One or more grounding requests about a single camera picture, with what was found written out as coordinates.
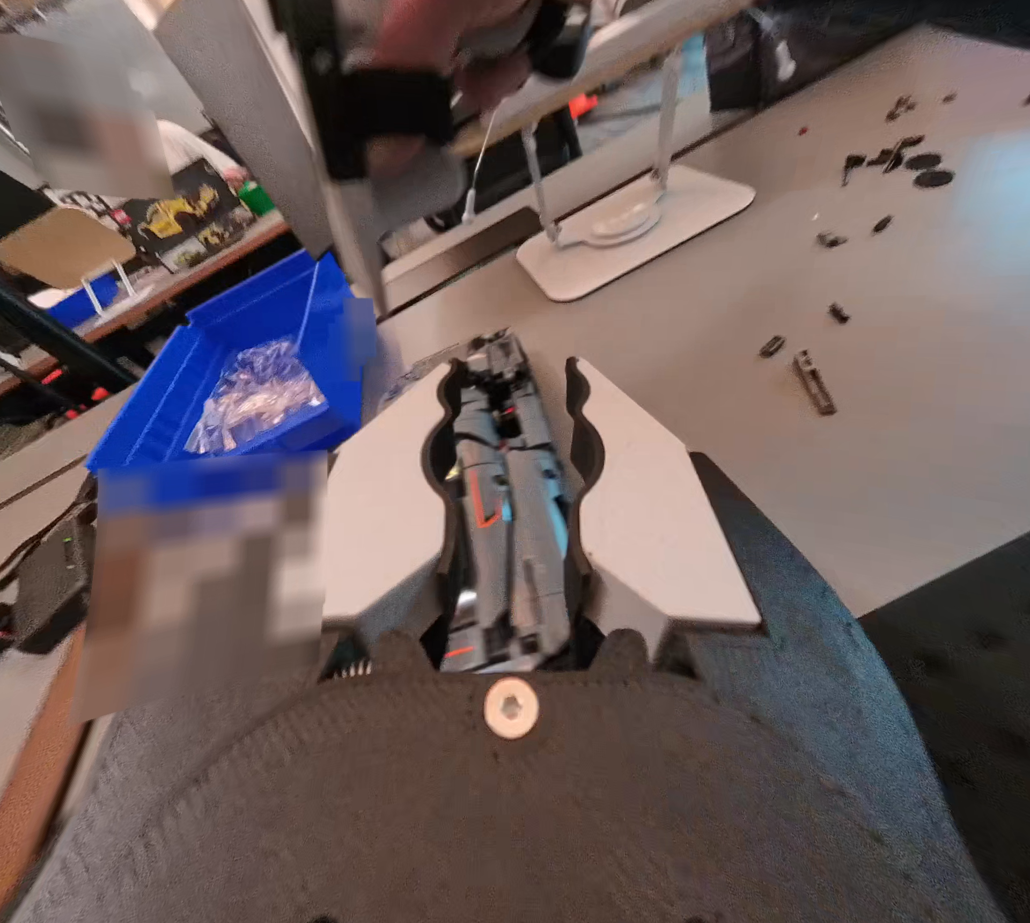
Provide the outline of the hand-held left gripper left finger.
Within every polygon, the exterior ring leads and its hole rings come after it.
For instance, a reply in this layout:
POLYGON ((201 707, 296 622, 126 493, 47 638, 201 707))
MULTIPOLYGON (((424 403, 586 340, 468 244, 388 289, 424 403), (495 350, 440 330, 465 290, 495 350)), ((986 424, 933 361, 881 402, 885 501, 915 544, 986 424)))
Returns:
POLYGON ((383 638, 430 639, 439 661, 457 606, 457 510, 445 480, 459 363, 438 364, 343 443, 321 516, 322 627, 372 670, 383 638))

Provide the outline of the dark toy axle assembly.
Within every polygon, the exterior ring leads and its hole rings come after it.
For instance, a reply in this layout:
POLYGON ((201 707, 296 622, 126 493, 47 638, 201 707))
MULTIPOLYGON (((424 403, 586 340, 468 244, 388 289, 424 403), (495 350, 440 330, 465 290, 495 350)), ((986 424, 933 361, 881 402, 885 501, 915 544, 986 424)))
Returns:
POLYGON ((852 173, 860 169, 878 169, 882 172, 890 172, 901 166, 909 149, 920 146, 925 140, 925 135, 917 134, 903 137, 891 146, 882 148, 876 155, 848 153, 845 156, 842 167, 842 189, 849 185, 852 173))

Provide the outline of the black charger box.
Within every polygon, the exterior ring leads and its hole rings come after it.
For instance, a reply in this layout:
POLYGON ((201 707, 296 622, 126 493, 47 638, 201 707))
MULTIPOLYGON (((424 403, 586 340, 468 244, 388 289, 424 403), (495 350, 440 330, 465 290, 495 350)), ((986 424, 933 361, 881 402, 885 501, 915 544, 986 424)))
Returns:
POLYGON ((84 622, 95 553, 93 525, 52 532, 18 569, 13 648, 45 656, 84 622))

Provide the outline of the black box yellow car print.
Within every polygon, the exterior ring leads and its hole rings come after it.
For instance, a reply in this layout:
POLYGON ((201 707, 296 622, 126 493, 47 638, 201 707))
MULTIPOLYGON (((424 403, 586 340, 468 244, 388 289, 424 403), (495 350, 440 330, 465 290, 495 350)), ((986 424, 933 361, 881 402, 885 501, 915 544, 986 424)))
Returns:
POLYGON ((241 240, 255 215, 204 157, 172 175, 165 199, 121 206, 121 229, 147 260, 170 273, 186 271, 241 240))

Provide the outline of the tan plywood chair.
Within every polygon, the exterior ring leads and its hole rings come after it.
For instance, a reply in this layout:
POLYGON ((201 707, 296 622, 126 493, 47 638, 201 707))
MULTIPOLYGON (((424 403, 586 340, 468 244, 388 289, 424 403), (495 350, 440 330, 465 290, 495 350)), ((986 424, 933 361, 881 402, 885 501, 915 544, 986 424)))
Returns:
POLYGON ((118 231, 84 211, 56 207, 2 239, 2 278, 28 277, 42 284, 30 302, 44 310, 84 294, 89 315, 105 318, 114 299, 102 301, 98 294, 104 277, 114 276, 115 294, 128 303, 143 294, 125 268, 135 255, 136 247, 118 231))

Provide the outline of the thin grey toy panel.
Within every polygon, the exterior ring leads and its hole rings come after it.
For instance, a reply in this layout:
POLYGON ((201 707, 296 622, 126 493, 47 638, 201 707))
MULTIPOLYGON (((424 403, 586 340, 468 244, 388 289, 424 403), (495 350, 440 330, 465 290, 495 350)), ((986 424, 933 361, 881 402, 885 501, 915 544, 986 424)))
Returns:
POLYGON ((837 412, 836 403, 811 353, 806 349, 797 351, 793 356, 792 366, 817 414, 822 417, 834 415, 837 412))

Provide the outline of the blue plastic bin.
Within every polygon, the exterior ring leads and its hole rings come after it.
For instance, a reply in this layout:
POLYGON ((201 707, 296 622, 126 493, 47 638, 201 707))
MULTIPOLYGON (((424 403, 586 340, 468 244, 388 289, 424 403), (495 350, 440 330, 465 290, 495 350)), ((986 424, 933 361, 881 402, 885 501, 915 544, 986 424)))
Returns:
POLYGON ((374 304, 337 262, 299 251, 187 313, 85 462, 89 471, 248 453, 332 450, 357 432, 363 367, 376 349, 374 304), (281 337, 327 404, 224 455, 186 452, 190 432, 233 352, 281 337))

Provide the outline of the grey toy car model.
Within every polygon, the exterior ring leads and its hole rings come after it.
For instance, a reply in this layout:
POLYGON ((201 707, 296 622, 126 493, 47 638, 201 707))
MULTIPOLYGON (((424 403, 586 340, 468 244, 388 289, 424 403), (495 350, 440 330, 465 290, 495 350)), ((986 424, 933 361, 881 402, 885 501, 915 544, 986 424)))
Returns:
POLYGON ((509 329, 470 341, 448 475, 460 510, 461 579, 442 672, 560 663, 569 502, 529 358, 509 329))

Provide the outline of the clear bags of toy parts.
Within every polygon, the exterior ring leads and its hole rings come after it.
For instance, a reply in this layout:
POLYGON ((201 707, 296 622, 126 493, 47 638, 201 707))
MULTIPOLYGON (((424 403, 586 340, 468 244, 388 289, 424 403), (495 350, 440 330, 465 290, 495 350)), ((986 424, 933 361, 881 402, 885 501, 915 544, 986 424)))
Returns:
POLYGON ((233 352, 185 449, 195 455, 224 455, 241 450, 275 428, 327 404, 316 381, 299 357, 298 344, 281 337, 233 352))

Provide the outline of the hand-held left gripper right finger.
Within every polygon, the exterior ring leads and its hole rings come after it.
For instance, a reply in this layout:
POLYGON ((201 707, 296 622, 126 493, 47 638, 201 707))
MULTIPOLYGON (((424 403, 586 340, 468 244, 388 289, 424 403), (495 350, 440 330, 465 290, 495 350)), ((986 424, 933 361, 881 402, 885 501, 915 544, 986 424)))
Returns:
POLYGON ((636 633, 651 661, 675 633, 756 634, 763 618, 685 443, 583 357, 565 363, 573 613, 636 633))

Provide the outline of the white book stand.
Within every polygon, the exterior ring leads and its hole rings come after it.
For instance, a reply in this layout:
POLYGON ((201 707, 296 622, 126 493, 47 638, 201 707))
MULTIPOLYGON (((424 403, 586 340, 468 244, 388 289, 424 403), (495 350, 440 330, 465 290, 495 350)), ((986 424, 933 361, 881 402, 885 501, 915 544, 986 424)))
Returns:
POLYGON ((535 124, 521 130, 542 234, 516 260, 552 302, 585 298, 646 263, 728 221, 755 201, 755 189, 673 163, 676 97, 683 46, 665 55, 654 165, 559 223, 550 211, 535 143, 535 124))

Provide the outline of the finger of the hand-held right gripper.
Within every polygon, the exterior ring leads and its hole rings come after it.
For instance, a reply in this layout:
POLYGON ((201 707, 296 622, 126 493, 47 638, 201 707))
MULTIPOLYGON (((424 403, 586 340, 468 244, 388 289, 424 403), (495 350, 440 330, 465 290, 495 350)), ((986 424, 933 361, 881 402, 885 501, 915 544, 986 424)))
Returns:
POLYGON ((352 288, 385 316, 369 189, 329 179, 291 84, 297 69, 269 52, 245 0, 175 0, 154 36, 302 246, 315 258, 335 251, 352 288))

